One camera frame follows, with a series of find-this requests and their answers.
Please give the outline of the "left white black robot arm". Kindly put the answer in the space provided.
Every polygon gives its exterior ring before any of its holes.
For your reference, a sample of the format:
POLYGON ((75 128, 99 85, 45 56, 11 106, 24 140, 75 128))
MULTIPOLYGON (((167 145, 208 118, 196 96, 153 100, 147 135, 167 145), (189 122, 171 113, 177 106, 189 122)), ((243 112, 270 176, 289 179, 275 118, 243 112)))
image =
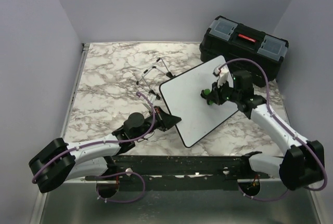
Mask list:
POLYGON ((72 144, 56 138, 30 160, 32 182, 40 192, 46 193, 71 178, 85 177, 90 172, 109 180, 115 175, 115 166, 102 162, 97 168, 96 159, 123 154, 135 147, 135 141, 157 129, 167 131, 181 120, 155 106, 148 117, 138 112, 130 114, 120 128, 103 138, 72 144))

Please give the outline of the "white whiteboard with red writing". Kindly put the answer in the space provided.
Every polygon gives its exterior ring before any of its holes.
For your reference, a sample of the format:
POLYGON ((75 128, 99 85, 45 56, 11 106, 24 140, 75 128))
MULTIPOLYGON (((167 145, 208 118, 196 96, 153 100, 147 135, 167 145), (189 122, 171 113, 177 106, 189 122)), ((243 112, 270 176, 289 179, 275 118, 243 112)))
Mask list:
POLYGON ((216 81, 213 70, 224 63, 225 58, 218 56, 159 86, 169 113, 182 119, 176 129, 187 148, 195 145, 238 111, 232 102, 210 106, 200 95, 202 90, 211 89, 212 83, 216 81))

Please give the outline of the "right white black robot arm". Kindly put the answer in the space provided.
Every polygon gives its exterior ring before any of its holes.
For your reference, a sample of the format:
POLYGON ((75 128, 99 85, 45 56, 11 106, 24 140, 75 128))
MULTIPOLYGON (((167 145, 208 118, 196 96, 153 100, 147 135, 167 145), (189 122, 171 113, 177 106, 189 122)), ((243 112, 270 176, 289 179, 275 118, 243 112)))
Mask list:
POLYGON ((327 181, 324 173, 324 148, 318 141, 308 141, 297 133, 271 109, 268 101, 255 94, 252 76, 247 71, 233 75, 233 86, 229 85, 227 68, 216 68, 217 78, 211 90, 201 92, 207 104, 222 105, 232 102, 248 119, 259 125, 278 145, 283 157, 252 152, 239 165, 240 174, 251 178, 257 172, 279 178, 284 186, 294 191, 310 184, 327 181))

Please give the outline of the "green black whiteboard eraser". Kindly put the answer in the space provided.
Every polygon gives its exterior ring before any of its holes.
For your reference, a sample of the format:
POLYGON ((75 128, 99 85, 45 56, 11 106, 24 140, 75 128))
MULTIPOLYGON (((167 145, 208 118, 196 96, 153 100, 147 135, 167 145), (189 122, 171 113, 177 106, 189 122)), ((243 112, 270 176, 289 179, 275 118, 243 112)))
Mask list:
POLYGON ((214 104, 214 101, 210 99, 209 95, 211 93, 210 89, 204 89, 201 91, 200 96, 206 101, 207 105, 211 106, 214 104))

